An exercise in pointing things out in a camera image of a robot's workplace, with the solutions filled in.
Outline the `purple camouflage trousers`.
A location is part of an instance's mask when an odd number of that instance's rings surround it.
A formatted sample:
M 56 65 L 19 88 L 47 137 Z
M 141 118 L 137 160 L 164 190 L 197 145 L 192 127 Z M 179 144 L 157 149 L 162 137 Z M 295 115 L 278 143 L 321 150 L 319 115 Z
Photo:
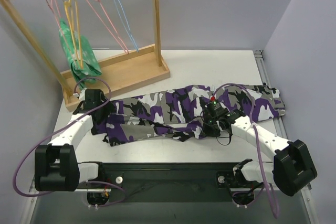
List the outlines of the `purple camouflage trousers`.
M 205 106 L 215 97 L 229 111 L 252 114 L 265 121 L 285 114 L 285 104 L 276 88 L 267 85 L 226 86 L 213 91 L 209 86 L 190 85 L 136 97 L 112 100 L 104 106 L 101 122 L 94 122 L 92 135 L 105 134 L 116 146 L 164 136 L 184 142 L 203 139 Z

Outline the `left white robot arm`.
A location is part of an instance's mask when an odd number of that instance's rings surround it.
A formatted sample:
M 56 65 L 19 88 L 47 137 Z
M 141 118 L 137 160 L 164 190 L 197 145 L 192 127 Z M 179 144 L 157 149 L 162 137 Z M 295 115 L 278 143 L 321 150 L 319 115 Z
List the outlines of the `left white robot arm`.
M 98 127 L 106 122 L 111 110 L 112 104 L 102 90 L 85 91 L 84 99 L 73 111 L 64 131 L 35 149 L 37 191 L 75 191 L 86 181 L 95 188 L 105 185 L 107 175 L 103 164 L 78 162 L 76 149 L 88 132 L 98 134 Z

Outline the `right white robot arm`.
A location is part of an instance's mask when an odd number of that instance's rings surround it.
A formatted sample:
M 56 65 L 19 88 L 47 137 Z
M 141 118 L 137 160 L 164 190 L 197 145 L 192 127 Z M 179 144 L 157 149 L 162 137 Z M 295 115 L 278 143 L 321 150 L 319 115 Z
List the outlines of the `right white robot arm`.
M 307 145 L 282 138 L 252 122 L 239 110 L 218 111 L 207 108 L 204 113 L 206 136 L 217 137 L 222 131 L 239 137 L 257 148 L 270 161 L 246 159 L 233 168 L 233 181 L 238 186 L 249 182 L 267 182 L 292 197 L 317 177 L 317 170 Z

